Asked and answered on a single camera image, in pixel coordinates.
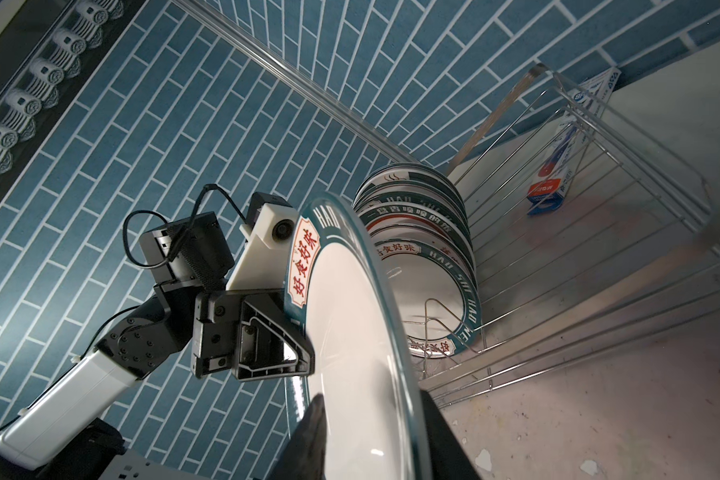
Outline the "red ring green plate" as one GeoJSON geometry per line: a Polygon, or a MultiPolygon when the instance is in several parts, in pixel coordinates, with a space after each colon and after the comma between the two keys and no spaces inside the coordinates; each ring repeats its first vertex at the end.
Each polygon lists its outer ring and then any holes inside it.
{"type": "Polygon", "coordinates": [[[430,221],[447,234],[455,234],[458,238],[472,246],[470,232],[461,220],[452,219],[445,213],[433,208],[411,202],[378,203],[362,208],[358,215],[361,220],[375,220],[385,215],[409,214],[430,221]]]}

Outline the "thin red rim plate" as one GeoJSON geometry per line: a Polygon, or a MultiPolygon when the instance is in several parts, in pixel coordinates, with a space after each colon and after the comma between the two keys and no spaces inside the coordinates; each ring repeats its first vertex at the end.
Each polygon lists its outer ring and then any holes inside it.
{"type": "Polygon", "coordinates": [[[458,262],[463,268],[471,272],[474,267],[468,257],[457,247],[451,239],[435,232],[429,227],[415,221],[382,220],[373,225],[366,226],[371,238],[375,242],[389,240],[415,240],[435,248],[452,260],[458,262]]]}

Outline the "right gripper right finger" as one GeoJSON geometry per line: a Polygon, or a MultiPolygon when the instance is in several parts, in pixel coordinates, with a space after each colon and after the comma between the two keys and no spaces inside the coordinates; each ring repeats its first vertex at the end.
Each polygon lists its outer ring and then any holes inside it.
{"type": "Polygon", "coordinates": [[[420,391],[435,480],[480,480],[431,395],[420,391]]]}

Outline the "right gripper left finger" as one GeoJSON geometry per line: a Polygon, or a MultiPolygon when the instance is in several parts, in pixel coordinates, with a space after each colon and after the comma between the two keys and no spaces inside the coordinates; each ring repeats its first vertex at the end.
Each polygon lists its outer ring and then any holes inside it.
{"type": "Polygon", "coordinates": [[[297,425],[267,478],[269,480],[322,480],[325,477],[327,416],[325,400],[317,394],[297,425]]]}

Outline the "green rim plate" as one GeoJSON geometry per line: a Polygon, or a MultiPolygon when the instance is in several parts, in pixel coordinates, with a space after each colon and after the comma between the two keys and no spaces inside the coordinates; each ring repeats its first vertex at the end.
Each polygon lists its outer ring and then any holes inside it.
{"type": "Polygon", "coordinates": [[[286,315],[314,348],[299,391],[321,396],[327,479],[430,479],[430,448],[399,308],[351,205],[332,193],[298,215],[286,315]]]}
{"type": "Polygon", "coordinates": [[[470,349],[481,310],[469,271],[419,240],[381,240],[375,248],[387,269],[410,353],[439,359],[470,349]]]}

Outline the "metal wire dish rack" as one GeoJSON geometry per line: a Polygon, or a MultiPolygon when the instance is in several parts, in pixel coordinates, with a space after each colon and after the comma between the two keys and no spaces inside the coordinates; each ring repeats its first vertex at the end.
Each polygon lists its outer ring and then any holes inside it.
{"type": "Polygon", "coordinates": [[[720,204],[703,174],[612,103],[563,205],[529,216],[574,82],[529,68],[450,162],[476,258],[477,340],[419,362],[440,408],[653,340],[720,312],[720,204]]]}

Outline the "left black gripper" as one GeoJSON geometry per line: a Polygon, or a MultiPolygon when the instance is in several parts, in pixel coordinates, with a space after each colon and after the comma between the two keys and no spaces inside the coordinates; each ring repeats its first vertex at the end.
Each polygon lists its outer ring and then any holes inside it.
{"type": "Polygon", "coordinates": [[[233,363],[239,381],[306,377],[315,371],[311,341],[286,314],[282,296],[268,291],[242,295],[157,287],[96,348],[143,380],[187,345],[198,378],[233,363]]]}

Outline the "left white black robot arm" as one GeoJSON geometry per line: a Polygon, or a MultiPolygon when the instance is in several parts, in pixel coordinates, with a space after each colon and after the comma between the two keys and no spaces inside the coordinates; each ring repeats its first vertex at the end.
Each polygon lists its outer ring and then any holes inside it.
{"type": "Polygon", "coordinates": [[[278,292],[157,287],[0,433],[0,458],[28,472],[52,463],[118,396],[186,346],[198,378],[228,370],[245,382],[314,371],[314,348],[286,317],[278,292]]]}

